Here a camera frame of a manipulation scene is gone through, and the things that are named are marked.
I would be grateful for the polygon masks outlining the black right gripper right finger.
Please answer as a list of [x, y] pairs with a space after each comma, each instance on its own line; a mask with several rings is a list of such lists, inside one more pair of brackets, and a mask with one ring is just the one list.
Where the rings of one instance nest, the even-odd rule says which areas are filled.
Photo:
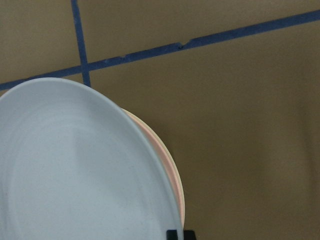
[[193, 230], [184, 230], [183, 231], [183, 239], [184, 240], [196, 240], [196, 234]]

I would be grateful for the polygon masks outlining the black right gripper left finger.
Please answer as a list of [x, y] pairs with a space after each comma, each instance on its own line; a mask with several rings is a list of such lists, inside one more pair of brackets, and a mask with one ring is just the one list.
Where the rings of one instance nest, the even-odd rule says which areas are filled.
[[178, 232], [176, 229], [168, 229], [166, 231], [166, 240], [178, 240]]

